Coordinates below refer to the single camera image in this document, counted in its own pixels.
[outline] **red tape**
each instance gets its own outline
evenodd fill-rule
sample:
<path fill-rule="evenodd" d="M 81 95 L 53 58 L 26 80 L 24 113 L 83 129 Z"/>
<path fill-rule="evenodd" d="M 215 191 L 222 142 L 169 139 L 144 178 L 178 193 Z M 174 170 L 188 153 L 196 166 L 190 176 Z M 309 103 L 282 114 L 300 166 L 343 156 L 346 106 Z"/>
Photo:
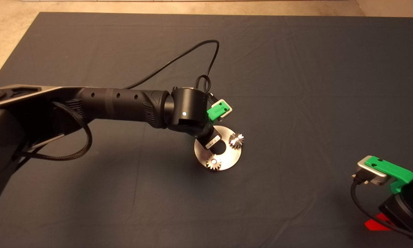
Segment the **red tape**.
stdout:
<path fill-rule="evenodd" d="M 382 221 L 388 222 L 389 224 L 393 225 L 392 222 L 383 213 L 377 214 L 376 217 Z M 390 229 L 388 229 L 385 226 L 382 226 L 381 224 L 372 219 L 366 221 L 364 225 L 367 227 L 367 229 L 371 231 L 390 231 Z"/>

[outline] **black cable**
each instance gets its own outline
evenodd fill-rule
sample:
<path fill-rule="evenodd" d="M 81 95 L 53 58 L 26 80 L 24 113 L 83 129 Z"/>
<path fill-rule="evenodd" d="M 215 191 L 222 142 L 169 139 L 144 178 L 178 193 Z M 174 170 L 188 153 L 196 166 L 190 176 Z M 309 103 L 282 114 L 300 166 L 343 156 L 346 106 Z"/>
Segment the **black cable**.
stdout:
<path fill-rule="evenodd" d="M 205 79 L 203 84 L 203 91 L 205 91 L 205 93 L 208 93 L 208 91 L 210 91 L 211 89 L 211 80 L 210 77 L 208 77 L 207 75 L 200 75 L 199 77 L 197 77 L 196 82 L 194 83 L 194 88 L 199 89 L 200 79 L 202 78 Z"/>
<path fill-rule="evenodd" d="M 82 157 L 84 154 L 87 153 L 87 151 L 90 150 L 90 147 L 92 146 L 92 132 L 90 131 L 89 126 L 87 123 L 85 123 L 84 118 L 78 114 L 76 111 L 72 110 L 68 106 L 59 103 L 59 102 L 52 102 L 56 107 L 60 108 L 61 110 L 67 112 L 70 114 L 73 119 L 75 119 L 76 122 L 84 129 L 85 133 L 87 134 L 87 142 L 85 143 L 84 147 L 82 147 L 79 151 L 75 152 L 74 154 L 66 155 L 66 156 L 50 156 L 50 155 L 45 155 L 45 154 L 38 154 L 35 151 L 32 152 L 20 152 L 18 155 L 26 158 L 38 158 L 38 159 L 45 159 L 45 160 L 54 160 L 54 161 L 67 161 L 67 160 L 73 160 L 77 159 L 79 157 Z"/>
<path fill-rule="evenodd" d="M 149 74 L 148 76 L 144 77 L 143 79 L 139 80 L 138 82 L 125 87 L 124 89 L 132 89 L 135 88 L 136 86 L 141 85 L 142 83 L 146 82 L 147 80 L 149 80 L 150 78 L 154 77 L 156 74 L 158 74 L 159 72 L 161 72 L 163 69 L 165 69 L 167 66 L 171 65 L 172 63 L 174 63 L 175 61 L 177 61 L 178 59 L 182 58 L 183 56 L 189 54 L 190 52 L 194 51 L 195 49 L 197 49 L 198 47 L 204 45 L 204 44 L 209 44 L 209 43 L 215 43 L 216 44 L 216 51 L 214 52 L 214 56 L 211 59 L 210 62 L 210 66 L 208 66 L 208 70 L 206 71 L 205 75 L 209 75 L 211 68 L 213 67 L 214 61 L 216 60 L 217 57 L 217 53 L 219 52 L 219 41 L 217 40 L 205 40 L 202 41 L 198 44 L 196 44 L 194 47 L 186 50 L 185 52 L 181 53 L 180 55 L 176 56 L 175 58 L 173 58 L 172 60 L 168 61 L 166 64 L 164 64 L 163 66 L 161 66 L 159 69 L 157 69 L 156 71 L 152 72 L 151 74 Z"/>
<path fill-rule="evenodd" d="M 40 149 L 42 149 L 44 146 L 46 146 L 46 145 L 37 147 L 37 148 L 35 148 L 33 151 L 31 151 L 30 153 L 31 153 L 31 154 L 35 154 L 35 153 L 37 153 L 38 151 L 40 151 Z M 21 168 L 23 165 L 25 165 L 25 164 L 27 163 L 27 161 L 29 161 L 30 159 L 31 159 L 31 157 L 24 157 L 24 159 L 22 159 L 22 160 L 18 163 L 18 165 L 16 166 L 15 171 L 18 171 L 19 168 Z"/>
<path fill-rule="evenodd" d="M 388 229 L 391 229 L 391 230 L 393 230 L 393 231 L 395 231 L 395 232 L 397 232 L 397 233 L 406 235 L 407 237 L 413 239 L 413 232 L 410 232 L 410 231 L 407 231 L 407 230 L 405 230 L 405 229 L 402 229 L 402 228 L 399 228 L 399 227 L 390 225 L 389 223 L 387 223 L 387 222 L 385 222 L 385 221 L 383 221 L 383 220 L 380 220 L 379 218 L 377 218 L 377 217 L 371 215 L 370 213 L 368 213 L 368 212 L 360 205 L 360 203 L 358 202 L 358 199 L 357 199 L 357 197 L 356 197 L 356 186 L 357 186 L 357 185 L 358 185 L 358 182 L 356 182 L 356 181 L 352 182 L 352 185 L 350 186 L 350 195 L 351 195 L 351 197 L 352 197 L 353 203 L 358 207 L 358 209 L 359 209 L 361 212 L 363 212 L 363 214 L 365 214 L 367 217 L 371 218 L 372 220 L 378 222 L 378 223 L 381 224 L 382 226 L 385 226 L 385 227 L 387 227 Z"/>

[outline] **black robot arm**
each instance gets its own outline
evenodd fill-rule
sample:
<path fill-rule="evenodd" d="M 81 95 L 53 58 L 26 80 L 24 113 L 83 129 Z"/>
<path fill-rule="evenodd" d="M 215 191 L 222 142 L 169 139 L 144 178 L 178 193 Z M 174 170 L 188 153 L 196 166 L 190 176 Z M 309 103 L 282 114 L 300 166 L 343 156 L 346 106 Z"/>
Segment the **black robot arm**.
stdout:
<path fill-rule="evenodd" d="M 188 133 L 205 149 L 214 149 L 219 133 L 207 115 L 208 97 L 195 88 L 176 87 L 171 94 L 91 87 L 0 88 L 0 193 L 21 154 L 82 128 L 58 104 L 80 116 L 85 125 L 94 119 L 142 121 Z"/>

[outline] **sticker label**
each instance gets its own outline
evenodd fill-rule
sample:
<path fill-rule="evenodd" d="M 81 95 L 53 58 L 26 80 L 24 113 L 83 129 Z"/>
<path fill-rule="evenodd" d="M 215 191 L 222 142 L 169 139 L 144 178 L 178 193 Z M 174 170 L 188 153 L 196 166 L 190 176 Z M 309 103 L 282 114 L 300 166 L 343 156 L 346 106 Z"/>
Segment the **sticker label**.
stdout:
<path fill-rule="evenodd" d="M 220 136 L 216 135 L 216 137 L 214 137 L 210 142 L 208 142 L 208 144 L 205 145 L 205 148 L 210 149 L 210 147 L 212 147 L 214 144 L 217 143 L 217 141 L 220 140 Z"/>

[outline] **black plastic housing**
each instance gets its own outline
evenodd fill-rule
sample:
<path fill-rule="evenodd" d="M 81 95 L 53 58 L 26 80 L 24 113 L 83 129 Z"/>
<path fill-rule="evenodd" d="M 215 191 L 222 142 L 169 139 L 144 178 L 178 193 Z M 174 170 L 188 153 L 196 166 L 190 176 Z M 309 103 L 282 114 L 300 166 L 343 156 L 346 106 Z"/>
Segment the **black plastic housing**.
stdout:
<path fill-rule="evenodd" d="M 413 181 L 379 207 L 396 226 L 413 232 Z"/>

